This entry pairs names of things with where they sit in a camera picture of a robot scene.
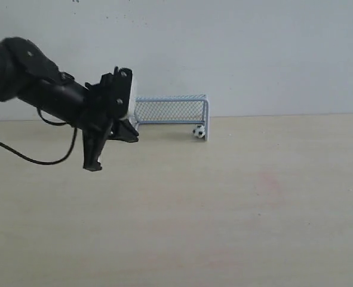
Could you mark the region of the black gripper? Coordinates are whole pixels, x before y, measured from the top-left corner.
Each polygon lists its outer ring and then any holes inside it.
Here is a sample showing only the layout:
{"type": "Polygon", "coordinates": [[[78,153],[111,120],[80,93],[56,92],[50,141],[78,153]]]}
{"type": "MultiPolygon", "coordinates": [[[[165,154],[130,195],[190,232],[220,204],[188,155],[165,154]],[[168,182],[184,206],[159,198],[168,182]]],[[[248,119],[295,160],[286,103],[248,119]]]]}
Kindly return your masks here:
{"type": "Polygon", "coordinates": [[[126,143],[139,141],[139,133],[129,119],[119,120],[118,133],[110,133],[118,106],[118,72],[119,67],[116,66],[113,72],[103,74],[98,83],[85,83],[86,110],[82,114],[86,124],[86,129],[82,131],[83,169],[90,172],[102,170],[99,157],[108,137],[110,141],[126,143]]]}

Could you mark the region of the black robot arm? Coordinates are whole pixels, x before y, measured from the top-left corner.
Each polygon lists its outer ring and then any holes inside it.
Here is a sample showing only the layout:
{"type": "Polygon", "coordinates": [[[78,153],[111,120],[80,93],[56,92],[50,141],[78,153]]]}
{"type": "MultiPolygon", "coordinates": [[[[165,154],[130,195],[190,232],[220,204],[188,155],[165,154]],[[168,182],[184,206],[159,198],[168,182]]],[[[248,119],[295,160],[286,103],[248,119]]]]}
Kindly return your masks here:
{"type": "Polygon", "coordinates": [[[18,98],[82,131],[85,170],[102,169],[99,157],[107,140],[135,143],[133,72],[115,67],[96,84],[80,85],[30,40],[0,42],[0,102],[18,98]]]}

